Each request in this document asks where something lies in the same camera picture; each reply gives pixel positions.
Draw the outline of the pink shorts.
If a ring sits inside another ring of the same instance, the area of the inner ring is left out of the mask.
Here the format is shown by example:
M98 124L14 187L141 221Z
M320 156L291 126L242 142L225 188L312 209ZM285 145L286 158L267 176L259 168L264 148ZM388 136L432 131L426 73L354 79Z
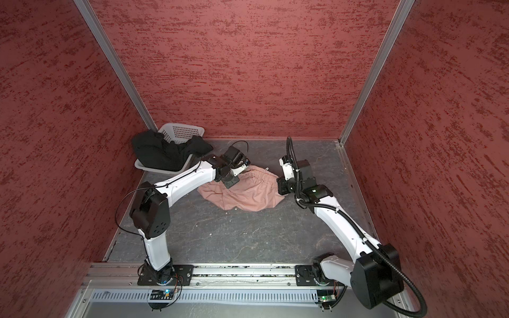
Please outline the pink shorts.
M230 188L223 182L209 182L198 193L222 210L240 209L258 212L272 209L284 200L278 193L277 175L257 166L250 166L238 175L239 181Z

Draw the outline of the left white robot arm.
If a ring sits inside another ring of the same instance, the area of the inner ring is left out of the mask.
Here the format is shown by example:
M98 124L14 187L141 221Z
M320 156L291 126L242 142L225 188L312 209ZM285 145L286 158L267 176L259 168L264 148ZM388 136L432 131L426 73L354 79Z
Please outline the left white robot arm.
M170 226L170 208L188 193L209 182L222 182L231 188L249 166L242 153L232 158L210 155L183 173L157 184L145 182L136 190L129 216L144 243L146 258L142 265L145 278L160 286L179 279L168 250L166 232Z

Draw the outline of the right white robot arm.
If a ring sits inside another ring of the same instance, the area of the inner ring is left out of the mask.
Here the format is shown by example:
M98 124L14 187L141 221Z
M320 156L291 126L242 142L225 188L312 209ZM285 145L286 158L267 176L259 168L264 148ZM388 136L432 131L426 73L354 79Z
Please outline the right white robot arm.
M404 281L369 244L376 247L395 266L399 255L391 245L379 241L364 231L340 206L332 191L318 184L308 161L301 160L294 168L289 156L279 160L283 176L277 179L278 193L293 194L300 207L308 208L320 218L345 247L349 260L324 254L315 260L316 276L320 280L335 280L350 287L360 303L372 309L404 291Z

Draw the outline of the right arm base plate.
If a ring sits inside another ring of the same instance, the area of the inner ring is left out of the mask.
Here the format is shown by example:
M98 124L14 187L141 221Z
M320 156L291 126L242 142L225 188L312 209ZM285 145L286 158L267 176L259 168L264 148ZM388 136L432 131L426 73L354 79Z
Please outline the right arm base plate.
M295 265L296 285L299 287L333 287L334 281L326 278L322 270L314 265Z

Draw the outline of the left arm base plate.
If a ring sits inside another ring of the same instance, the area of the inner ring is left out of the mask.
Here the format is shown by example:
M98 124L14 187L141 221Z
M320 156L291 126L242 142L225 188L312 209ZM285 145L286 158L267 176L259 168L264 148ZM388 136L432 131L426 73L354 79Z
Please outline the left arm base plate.
M189 286L195 269L193 265L166 265L159 271L147 262L138 270L138 286Z

